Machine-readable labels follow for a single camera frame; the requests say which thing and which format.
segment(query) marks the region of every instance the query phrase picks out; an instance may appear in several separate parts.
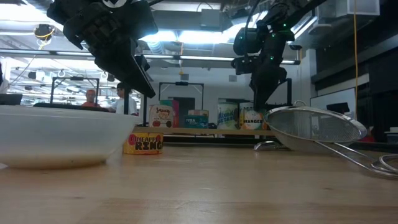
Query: shelf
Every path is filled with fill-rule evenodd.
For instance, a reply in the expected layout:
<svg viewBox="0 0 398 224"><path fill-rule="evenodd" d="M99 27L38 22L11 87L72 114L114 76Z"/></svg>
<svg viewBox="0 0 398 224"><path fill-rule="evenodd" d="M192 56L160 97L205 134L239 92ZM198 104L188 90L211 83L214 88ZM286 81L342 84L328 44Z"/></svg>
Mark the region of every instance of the shelf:
<svg viewBox="0 0 398 224"><path fill-rule="evenodd" d="M267 130L220 130L220 129L195 129L195 128L146 128L135 127L136 133L164 133L164 134L232 134L232 135L258 135L273 136Z"/></svg>

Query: wooden countertop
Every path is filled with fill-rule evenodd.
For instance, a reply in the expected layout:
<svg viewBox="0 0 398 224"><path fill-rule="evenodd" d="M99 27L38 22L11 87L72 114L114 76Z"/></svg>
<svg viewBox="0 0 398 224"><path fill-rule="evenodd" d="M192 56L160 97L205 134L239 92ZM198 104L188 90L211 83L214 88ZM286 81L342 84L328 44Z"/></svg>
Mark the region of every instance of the wooden countertop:
<svg viewBox="0 0 398 224"><path fill-rule="evenodd" d="M268 130L222 130L222 129L199 129L199 128L147 128L135 127L137 133L175 133L175 134L237 134L237 135L258 135L273 136Z"/></svg>
<svg viewBox="0 0 398 224"><path fill-rule="evenodd" d="M165 147L84 169L0 167L0 223L385 224L397 189L338 157Z"/></svg>

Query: mesh strainer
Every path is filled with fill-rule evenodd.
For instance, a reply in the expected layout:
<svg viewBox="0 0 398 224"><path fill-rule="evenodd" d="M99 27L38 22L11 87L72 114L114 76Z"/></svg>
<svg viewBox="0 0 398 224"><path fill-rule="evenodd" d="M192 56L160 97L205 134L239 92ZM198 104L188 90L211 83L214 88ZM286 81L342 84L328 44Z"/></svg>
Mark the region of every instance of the mesh strainer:
<svg viewBox="0 0 398 224"><path fill-rule="evenodd" d="M398 178L398 169L387 164L398 159L398 155L375 159L347 147L365 137L367 131L361 123L345 115L307 106L287 106L268 111L264 119L275 137L290 149L329 149L373 173ZM357 156L351 157L347 152Z"/></svg>

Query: white bowl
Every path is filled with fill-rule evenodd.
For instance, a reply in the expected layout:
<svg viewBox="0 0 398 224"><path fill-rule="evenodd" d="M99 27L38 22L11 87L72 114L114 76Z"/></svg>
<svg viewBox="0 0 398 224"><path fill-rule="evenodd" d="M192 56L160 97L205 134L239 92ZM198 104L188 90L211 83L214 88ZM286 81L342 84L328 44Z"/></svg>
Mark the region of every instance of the white bowl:
<svg viewBox="0 0 398 224"><path fill-rule="evenodd" d="M97 164L140 122L96 111L0 106L0 163L36 169Z"/></svg>

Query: yellow label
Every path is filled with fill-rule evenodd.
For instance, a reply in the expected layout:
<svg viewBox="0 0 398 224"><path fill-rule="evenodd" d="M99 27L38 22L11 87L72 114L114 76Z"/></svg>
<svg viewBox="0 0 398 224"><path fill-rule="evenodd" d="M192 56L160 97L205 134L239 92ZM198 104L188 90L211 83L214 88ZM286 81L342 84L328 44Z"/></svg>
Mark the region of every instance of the yellow label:
<svg viewBox="0 0 398 224"><path fill-rule="evenodd" d="M151 155L160 154L162 151L162 133L132 133L123 147L125 154Z"/></svg>

